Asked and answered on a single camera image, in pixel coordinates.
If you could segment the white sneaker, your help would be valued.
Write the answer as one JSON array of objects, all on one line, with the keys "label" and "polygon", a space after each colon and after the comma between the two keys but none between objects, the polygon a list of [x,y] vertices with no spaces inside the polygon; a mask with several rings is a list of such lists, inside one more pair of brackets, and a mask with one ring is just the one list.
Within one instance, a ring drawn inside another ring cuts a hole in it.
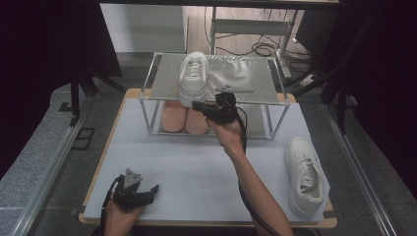
[{"label": "white sneaker", "polygon": [[286,147],[284,161],[290,178],[289,205],[300,217],[312,217],[325,200],[323,171],[314,149],[301,137]]},{"label": "white sneaker", "polygon": [[193,101],[206,99],[206,84],[209,77],[209,61],[200,51],[190,53],[183,61],[179,78],[179,100],[191,107]]}]

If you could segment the pink slipper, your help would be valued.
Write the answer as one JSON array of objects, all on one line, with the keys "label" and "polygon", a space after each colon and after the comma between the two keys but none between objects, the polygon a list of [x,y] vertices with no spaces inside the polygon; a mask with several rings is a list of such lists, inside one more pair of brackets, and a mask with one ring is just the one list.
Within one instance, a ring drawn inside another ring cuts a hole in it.
[{"label": "pink slipper", "polygon": [[186,121],[187,108],[179,101],[167,100],[164,102],[161,125],[166,132],[179,132]]},{"label": "pink slipper", "polygon": [[206,117],[199,111],[188,109],[185,129],[192,135],[203,135],[209,130]]}]

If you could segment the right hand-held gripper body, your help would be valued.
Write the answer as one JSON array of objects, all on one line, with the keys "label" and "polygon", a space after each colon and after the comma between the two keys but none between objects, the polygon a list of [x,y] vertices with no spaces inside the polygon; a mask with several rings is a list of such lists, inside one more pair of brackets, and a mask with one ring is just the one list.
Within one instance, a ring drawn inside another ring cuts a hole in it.
[{"label": "right hand-held gripper body", "polygon": [[236,97],[231,92],[221,92],[215,96],[215,103],[204,103],[202,113],[219,124],[230,124],[235,120]]}]

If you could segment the metal two-tier shoe rack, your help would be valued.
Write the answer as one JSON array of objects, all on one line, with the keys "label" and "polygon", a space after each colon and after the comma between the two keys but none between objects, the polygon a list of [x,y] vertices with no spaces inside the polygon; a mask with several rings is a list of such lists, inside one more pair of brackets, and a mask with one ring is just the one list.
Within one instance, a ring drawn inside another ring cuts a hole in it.
[{"label": "metal two-tier shoe rack", "polygon": [[[156,53],[139,101],[148,131],[163,134],[162,110],[165,100],[179,98],[180,68],[186,56]],[[248,121],[250,139],[272,140],[288,110],[290,101],[275,85],[281,82],[280,68],[273,58],[209,55],[206,101],[214,102],[222,91],[235,94],[242,118]]]}]

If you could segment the black floor plate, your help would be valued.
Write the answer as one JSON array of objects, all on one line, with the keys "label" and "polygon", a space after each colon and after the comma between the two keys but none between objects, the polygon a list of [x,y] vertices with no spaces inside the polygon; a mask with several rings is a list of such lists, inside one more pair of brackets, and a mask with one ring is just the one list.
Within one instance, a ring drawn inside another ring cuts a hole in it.
[{"label": "black floor plate", "polygon": [[81,128],[73,141],[71,149],[87,150],[92,141],[94,132],[95,128]]}]

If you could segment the person's left hand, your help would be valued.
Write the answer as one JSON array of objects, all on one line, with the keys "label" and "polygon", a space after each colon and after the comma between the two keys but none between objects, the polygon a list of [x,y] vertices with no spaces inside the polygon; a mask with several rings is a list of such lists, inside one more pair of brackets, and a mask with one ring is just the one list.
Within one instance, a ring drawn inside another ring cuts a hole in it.
[{"label": "person's left hand", "polygon": [[143,210],[143,206],[138,206],[126,212],[110,200],[106,207],[104,236],[127,236]]}]

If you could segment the aluminium floor rail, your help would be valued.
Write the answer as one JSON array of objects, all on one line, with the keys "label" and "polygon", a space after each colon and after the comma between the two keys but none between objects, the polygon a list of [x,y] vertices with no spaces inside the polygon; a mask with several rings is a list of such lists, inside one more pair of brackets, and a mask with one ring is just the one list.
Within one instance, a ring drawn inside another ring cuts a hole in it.
[{"label": "aluminium floor rail", "polygon": [[329,104],[324,105],[327,118],[329,119],[331,128],[335,133],[338,142],[341,145],[344,156],[352,169],[353,175],[364,195],[364,198],[370,208],[370,211],[376,220],[377,225],[380,228],[383,236],[397,236],[397,233],[391,223],[391,220],[384,208],[380,198],[377,196],[372,184],[370,183],[368,176],[366,175],[362,165],[354,151],[347,136],[342,133],[342,130],[338,127],[336,122],[335,112],[332,110]]},{"label": "aluminium floor rail", "polygon": [[72,119],[71,126],[66,130],[63,140],[59,143],[58,149],[54,152],[49,164],[42,172],[39,183],[30,195],[28,203],[24,207],[11,232],[11,236],[27,236],[30,232],[30,229],[66,159],[72,143],[85,120],[86,114],[82,114],[79,118]]}]

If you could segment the person's right hand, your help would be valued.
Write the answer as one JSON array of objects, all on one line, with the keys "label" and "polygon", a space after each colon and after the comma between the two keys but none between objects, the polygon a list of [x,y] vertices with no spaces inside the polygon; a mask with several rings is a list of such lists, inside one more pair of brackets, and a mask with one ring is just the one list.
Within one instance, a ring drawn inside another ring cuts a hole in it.
[{"label": "person's right hand", "polygon": [[220,145],[230,158],[236,159],[245,155],[242,131],[236,120],[230,124],[224,125],[216,123],[209,118],[206,119],[206,122],[208,126],[214,130]]}]

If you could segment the black curtain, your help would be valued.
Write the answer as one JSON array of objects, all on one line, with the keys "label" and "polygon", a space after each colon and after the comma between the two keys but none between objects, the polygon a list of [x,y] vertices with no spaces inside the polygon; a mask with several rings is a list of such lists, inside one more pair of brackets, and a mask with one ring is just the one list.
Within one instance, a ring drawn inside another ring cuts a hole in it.
[{"label": "black curtain", "polygon": [[324,98],[356,98],[354,115],[417,196],[417,0],[338,1],[306,13],[301,42]]},{"label": "black curtain", "polygon": [[119,77],[100,0],[0,0],[0,178],[77,74]]}]

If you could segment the black metal stand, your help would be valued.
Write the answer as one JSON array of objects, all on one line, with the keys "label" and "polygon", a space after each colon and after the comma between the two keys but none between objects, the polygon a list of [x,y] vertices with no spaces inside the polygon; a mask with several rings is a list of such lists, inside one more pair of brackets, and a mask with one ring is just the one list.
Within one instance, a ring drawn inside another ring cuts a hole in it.
[{"label": "black metal stand", "polygon": [[95,96],[97,94],[97,87],[93,82],[93,78],[98,78],[122,93],[127,91],[125,87],[92,67],[75,68],[71,74],[71,107],[73,115],[70,123],[71,126],[75,126],[81,117],[79,88],[82,88],[82,91],[87,96]]},{"label": "black metal stand", "polygon": [[345,110],[347,107],[346,95],[347,91],[345,85],[347,83],[346,78],[346,68],[350,61],[352,61],[353,54],[357,51],[357,48],[361,41],[363,40],[365,34],[367,33],[369,27],[373,23],[373,19],[366,18],[362,25],[357,30],[355,36],[353,37],[351,43],[347,47],[346,51],[342,55],[339,62],[334,66],[334,68],[328,73],[317,79],[313,80],[308,85],[303,88],[298,88],[292,92],[296,97],[317,88],[318,86],[327,83],[321,94],[321,99],[323,103],[330,103],[336,95],[338,95],[338,103],[336,108],[336,126],[339,128],[342,133],[345,133]]}]

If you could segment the white metal desk frame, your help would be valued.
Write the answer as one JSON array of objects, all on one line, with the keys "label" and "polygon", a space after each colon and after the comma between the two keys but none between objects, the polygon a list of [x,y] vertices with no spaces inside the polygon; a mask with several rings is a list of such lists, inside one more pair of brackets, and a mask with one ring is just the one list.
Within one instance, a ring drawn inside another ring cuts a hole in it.
[{"label": "white metal desk frame", "polygon": [[289,64],[285,60],[285,51],[290,41],[297,15],[298,10],[295,10],[288,20],[286,20],[286,17],[283,17],[282,21],[222,19],[216,16],[216,8],[213,7],[208,35],[209,53],[215,53],[215,41],[218,33],[280,36],[282,41],[279,43],[274,55],[279,62],[284,78],[290,79],[292,75]]}]

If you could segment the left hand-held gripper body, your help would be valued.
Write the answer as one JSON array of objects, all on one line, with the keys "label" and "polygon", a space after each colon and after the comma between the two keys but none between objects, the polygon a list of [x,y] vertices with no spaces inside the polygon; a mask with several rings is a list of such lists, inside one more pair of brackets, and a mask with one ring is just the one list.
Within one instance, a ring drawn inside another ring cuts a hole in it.
[{"label": "left hand-held gripper body", "polygon": [[142,207],[146,204],[145,197],[138,193],[143,178],[130,168],[127,168],[125,175],[117,185],[113,195],[113,201],[124,211],[132,211],[135,207]]}]

